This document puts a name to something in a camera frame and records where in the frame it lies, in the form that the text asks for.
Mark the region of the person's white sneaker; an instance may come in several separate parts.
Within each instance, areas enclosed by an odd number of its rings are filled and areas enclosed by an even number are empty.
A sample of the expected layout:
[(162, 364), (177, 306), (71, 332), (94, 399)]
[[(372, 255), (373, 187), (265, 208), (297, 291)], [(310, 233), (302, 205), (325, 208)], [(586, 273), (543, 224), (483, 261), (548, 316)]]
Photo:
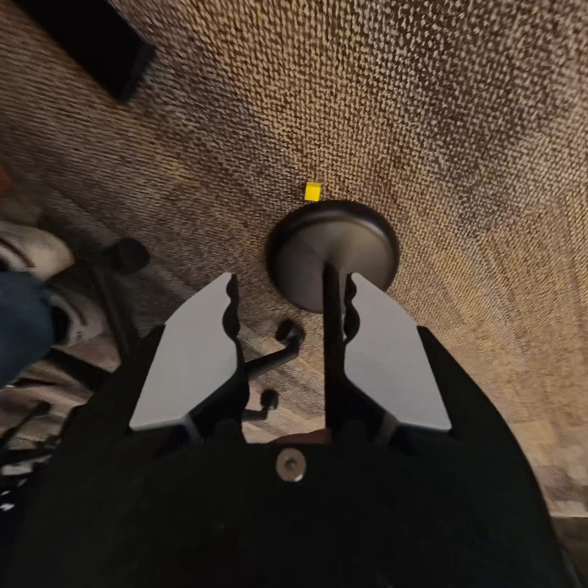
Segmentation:
[(106, 313), (87, 288), (49, 281), (45, 289), (54, 329), (51, 348), (69, 348), (109, 332)]
[(24, 272), (46, 282), (74, 264), (74, 254), (55, 235), (1, 221), (1, 271)]

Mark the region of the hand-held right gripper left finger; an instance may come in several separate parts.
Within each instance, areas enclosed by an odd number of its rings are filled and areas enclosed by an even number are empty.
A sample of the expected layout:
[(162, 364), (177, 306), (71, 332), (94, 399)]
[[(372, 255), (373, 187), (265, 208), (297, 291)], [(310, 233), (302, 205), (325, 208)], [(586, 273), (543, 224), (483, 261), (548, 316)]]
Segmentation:
[(238, 306), (237, 276), (223, 273), (166, 320), (129, 421), (134, 433), (180, 426), (200, 441), (231, 420), (243, 437), (249, 384)]

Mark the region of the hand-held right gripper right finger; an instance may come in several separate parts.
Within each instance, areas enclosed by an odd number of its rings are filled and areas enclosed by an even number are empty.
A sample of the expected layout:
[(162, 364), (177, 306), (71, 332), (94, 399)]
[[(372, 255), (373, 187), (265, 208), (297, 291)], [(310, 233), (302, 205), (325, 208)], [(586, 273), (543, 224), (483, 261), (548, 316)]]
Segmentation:
[(416, 321), (359, 273), (348, 276), (348, 309), (359, 320), (345, 348), (343, 373), (376, 405), (373, 441), (389, 443), (400, 426), (447, 433), (450, 417)]

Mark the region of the person's blue jeans leg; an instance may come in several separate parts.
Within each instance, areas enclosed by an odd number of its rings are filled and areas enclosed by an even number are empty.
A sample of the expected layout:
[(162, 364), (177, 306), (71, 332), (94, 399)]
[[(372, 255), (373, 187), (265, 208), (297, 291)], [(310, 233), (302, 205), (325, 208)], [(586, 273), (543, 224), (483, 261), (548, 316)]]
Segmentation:
[(48, 289), (26, 272), (1, 272), (1, 388), (55, 343)]

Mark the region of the black swivel chair base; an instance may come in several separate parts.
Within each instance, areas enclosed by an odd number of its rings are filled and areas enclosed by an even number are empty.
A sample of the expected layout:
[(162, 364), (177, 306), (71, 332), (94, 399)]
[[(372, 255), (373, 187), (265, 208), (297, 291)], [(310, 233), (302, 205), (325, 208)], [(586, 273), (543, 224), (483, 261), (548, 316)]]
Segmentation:
[[(135, 274), (146, 268), (150, 260), (149, 252), (142, 243), (125, 238), (106, 247), (92, 264), (96, 288), (104, 304), (121, 359), (134, 351), (138, 339), (133, 321), (123, 309), (112, 277)], [(275, 339), (283, 345), (283, 349), (245, 362), (248, 382), (297, 358), (305, 340), (305, 331), (293, 320), (284, 319), (276, 330)]]

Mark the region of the black table foot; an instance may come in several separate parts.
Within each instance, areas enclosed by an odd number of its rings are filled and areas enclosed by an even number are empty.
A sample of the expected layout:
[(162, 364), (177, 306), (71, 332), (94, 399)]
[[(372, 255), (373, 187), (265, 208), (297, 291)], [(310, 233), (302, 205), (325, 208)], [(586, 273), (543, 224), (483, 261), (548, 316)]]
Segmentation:
[(108, 1), (15, 1), (118, 102), (128, 102), (155, 57)]

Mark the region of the black tripod stand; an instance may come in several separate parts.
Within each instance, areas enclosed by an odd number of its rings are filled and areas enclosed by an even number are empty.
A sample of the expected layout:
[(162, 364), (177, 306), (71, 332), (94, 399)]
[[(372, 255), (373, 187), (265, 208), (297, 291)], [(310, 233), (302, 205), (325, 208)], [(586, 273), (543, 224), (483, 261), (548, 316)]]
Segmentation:
[(388, 221), (350, 201), (304, 205), (285, 216), (266, 244), (266, 268), (275, 289), (301, 310), (320, 314), (323, 326), (325, 421), (334, 438), (352, 430), (377, 442), (391, 435), (393, 417), (344, 372), (346, 345), (358, 333), (351, 301), (358, 273), (387, 294), (398, 271), (398, 239)]

